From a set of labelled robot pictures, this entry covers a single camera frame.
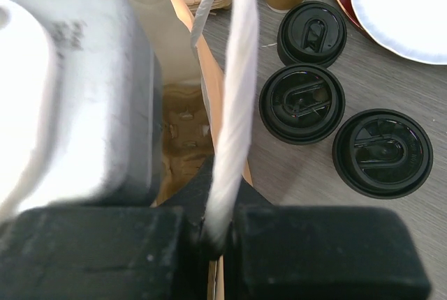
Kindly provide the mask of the stack of black lids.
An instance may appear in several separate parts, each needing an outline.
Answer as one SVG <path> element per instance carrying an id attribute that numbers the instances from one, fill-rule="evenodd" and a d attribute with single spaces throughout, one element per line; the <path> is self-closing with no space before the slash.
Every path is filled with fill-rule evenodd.
<path id="1" fill-rule="evenodd" d="M 332 6 L 306 1 L 290 9 L 279 25 L 277 53 L 284 65 L 331 66 L 347 40 L 346 23 Z"/>

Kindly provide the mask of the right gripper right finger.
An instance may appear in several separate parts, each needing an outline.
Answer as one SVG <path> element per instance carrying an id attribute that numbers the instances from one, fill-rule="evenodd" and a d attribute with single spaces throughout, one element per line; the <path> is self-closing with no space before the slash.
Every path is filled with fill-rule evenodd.
<path id="1" fill-rule="evenodd" d="M 428 299 L 432 291 L 395 212 L 275 206 L 246 181 L 223 265 L 227 299 Z"/>

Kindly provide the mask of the brown paper bag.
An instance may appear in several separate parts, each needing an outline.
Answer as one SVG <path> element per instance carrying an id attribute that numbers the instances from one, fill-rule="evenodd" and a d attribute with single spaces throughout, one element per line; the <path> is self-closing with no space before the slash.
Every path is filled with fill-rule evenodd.
<path id="1" fill-rule="evenodd" d="M 192 211 L 199 211 L 199 197 L 206 198 L 208 187 L 199 188 L 187 182 L 182 170 L 191 168 L 188 156 L 205 153 L 217 146 L 221 129 L 224 98 L 224 72 L 202 34 L 207 16 L 198 7 L 202 0 L 129 0 L 140 23 L 154 46 L 163 74 L 163 118 L 168 120 L 175 104 L 197 104 L 200 114 L 207 115 L 210 132 L 206 145 L 197 151 L 178 149 L 182 156 L 174 154 L 174 143 L 179 140 L 181 128 L 168 123 L 163 136 L 163 166 L 165 169 L 159 204 L 191 202 Z"/>

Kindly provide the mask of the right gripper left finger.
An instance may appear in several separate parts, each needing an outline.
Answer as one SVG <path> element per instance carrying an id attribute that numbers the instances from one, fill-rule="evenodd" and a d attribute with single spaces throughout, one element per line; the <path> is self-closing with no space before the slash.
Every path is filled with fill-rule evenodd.
<path id="1" fill-rule="evenodd" d="M 1 227 L 2 299 L 206 299 L 196 250 L 212 158 L 159 207 L 66 205 Z"/>

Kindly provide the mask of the black lid cup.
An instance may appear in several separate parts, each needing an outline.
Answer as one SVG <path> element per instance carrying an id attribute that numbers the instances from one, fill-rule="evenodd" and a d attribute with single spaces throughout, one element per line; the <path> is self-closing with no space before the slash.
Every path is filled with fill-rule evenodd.
<path id="1" fill-rule="evenodd" d="M 344 116 L 341 83 L 315 64 L 285 66 L 265 82 L 259 112 L 269 133 L 282 142 L 306 145 L 327 138 Z"/>
<path id="2" fill-rule="evenodd" d="M 422 126 L 388 109 L 359 112 L 332 143 L 335 169 L 352 190 L 375 199 L 397 199 L 418 190 L 432 170 L 434 153 Z"/>

